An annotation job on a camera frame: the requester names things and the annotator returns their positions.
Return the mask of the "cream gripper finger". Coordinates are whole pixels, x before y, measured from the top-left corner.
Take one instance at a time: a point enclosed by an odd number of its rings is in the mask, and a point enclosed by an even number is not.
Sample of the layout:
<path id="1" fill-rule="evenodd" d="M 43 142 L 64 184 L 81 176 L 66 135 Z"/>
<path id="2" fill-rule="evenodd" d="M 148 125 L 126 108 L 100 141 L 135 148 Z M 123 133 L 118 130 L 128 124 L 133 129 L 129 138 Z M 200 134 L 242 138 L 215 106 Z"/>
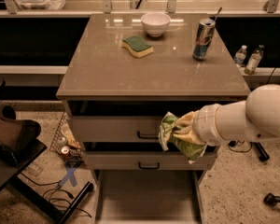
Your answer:
<path id="1" fill-rule="evenodd" d="M 190 111 L 187 114 L 183 115 L 182 117 L 178 118 L 175 122 L 175 125 L 177 127 L 180 127 L 181 129 L 191 127 L 196 116 L 197 116 L 196 111 Z"/>
<path id="2" fill-rule="evenodd" d="M 193 130 L 188 133 L 174 132 L 174 137 L 195 145 L 204 145 L 205 142 Z"/>

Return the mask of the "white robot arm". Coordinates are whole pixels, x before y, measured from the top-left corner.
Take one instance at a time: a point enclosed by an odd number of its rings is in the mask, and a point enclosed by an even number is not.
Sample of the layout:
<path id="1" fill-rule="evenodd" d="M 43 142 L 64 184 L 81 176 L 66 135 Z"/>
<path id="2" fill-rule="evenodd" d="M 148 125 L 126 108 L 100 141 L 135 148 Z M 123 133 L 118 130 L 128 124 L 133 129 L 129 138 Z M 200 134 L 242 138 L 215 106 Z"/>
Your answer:
<path id="1" fill-rule="evenodd" d="M 206 105 L 193 120 L 179 120 L 174 137 L 210 146 L 230 141 L 280 141 L 280 85 L 256 88 L 245 101 Z"/>

